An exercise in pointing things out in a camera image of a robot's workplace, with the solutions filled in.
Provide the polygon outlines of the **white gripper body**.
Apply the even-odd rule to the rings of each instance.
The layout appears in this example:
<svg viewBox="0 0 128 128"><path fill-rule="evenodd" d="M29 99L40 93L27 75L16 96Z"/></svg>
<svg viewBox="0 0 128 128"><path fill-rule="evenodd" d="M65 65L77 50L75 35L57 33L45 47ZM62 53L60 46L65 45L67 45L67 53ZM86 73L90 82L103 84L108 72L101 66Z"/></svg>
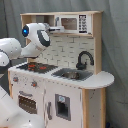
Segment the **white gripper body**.
<svg viewBox="0 0 128 128"><path fill-rule="evenodd" d="M64 27L63 26L53 26L49 28L50 32L63 32Z"/></svg>

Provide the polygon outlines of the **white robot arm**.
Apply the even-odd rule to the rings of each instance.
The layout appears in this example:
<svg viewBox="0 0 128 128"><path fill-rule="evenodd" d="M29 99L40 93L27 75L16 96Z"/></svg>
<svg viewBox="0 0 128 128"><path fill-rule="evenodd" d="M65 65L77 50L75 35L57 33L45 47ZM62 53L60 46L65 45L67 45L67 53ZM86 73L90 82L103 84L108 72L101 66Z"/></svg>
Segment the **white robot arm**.
<svg viewBox="0 0 128 128"><path fill-rule="evenodd" d="M38 57L50 45L48 33L61 30L62 26L50 26L47 23L26 24L22 34L30 43L24 48L15 38L0 39L0 78L8 70L11 60ZM20 108L0 86L0 128L44 128L44 120Z"/></svg>

